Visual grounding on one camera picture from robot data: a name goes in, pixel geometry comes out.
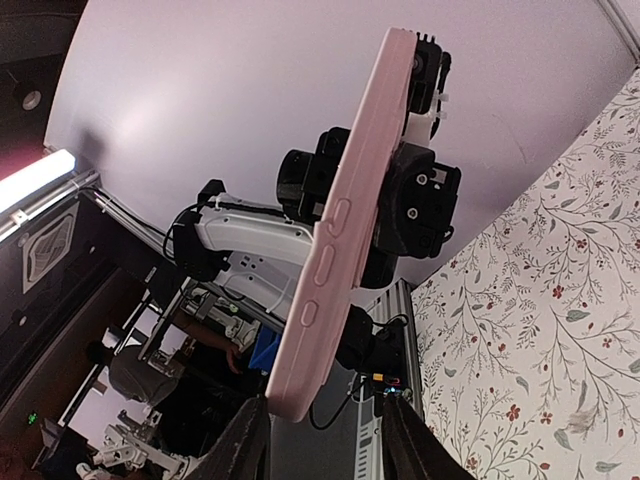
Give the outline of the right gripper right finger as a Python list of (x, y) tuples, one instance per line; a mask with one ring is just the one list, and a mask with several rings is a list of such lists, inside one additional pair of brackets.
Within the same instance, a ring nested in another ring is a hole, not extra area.
[(384, 401), (382, 462), (385, 479), (473, 479), (402, 397)]

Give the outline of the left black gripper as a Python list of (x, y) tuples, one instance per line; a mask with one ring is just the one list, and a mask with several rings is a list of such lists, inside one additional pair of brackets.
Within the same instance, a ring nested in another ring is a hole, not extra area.
[[(276, 196), (290, 219), (309, 226), (320, 220), (350, 131), (334, 127), (319, 137), (316, 151), (291, 150), (284, 157)], [(435, 258), (453, 235), (452, 218), (461, 170), (436, 161), (433, 150), (402, 142), (385, 175), (360, 286), (389, 286), (398, 259)]]

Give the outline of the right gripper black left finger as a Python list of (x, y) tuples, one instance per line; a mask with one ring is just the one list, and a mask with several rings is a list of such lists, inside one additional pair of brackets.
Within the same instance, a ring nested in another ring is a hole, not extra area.
[(250, 398), (197, 466), (197, 478), (270, 479), (270, 441), (266, 398)]

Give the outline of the phone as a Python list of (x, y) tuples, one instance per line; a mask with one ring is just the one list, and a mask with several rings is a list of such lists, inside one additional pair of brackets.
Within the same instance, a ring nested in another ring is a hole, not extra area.
[(297, 423), (326, 382), (360, 284), (378, 198), (404, 128), (418, 36), (389, 29), (324, 212), (313, 230), (266, 389), (271, 414)]

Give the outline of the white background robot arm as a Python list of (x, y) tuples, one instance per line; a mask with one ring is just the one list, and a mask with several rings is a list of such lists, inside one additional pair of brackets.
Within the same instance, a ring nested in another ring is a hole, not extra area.
[(109, 425), (104, 446), (92, 463), (80, 463), (81, 479), (111, 479), (109, 467), (139, 470), (152, 463), (165, 479), (268, 479), (270, 477), (271, 419), (263, 396), (245, 401), (208, 453), (183, 456), (165, 453), (144, 442), (136, 429)]

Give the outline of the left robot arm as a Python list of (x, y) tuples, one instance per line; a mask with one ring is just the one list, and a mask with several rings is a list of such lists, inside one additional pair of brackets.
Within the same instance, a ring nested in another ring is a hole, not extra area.
[[(285, 318), (295, 286), (272, 263), (305, 263), (349, 134), (333, 127), (321, 134), (314, 152), (289, 151), (278, 172), (276, 207), (245, 203), (229, 195), (221, 180), (210, 180), (171, 227), (178, 266), (195, 280), (215, 282)], [(401, 257), (440, 254), (454, 231), (460, 181), (460, 169), (437, 162), (434, 151), (399, 145), (376, 201), (361, 288), (389, 286)]]

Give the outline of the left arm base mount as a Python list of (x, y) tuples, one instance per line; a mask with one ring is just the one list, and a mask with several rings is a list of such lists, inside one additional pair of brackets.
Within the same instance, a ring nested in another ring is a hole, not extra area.
[(400, 313), (375, 322), (361, 307), (351, 306), (336, 353), (337, 362), (356, 373), (349, 396), (367, 386), (375, 395), (410, 399), (405, 334), (409, 317)]

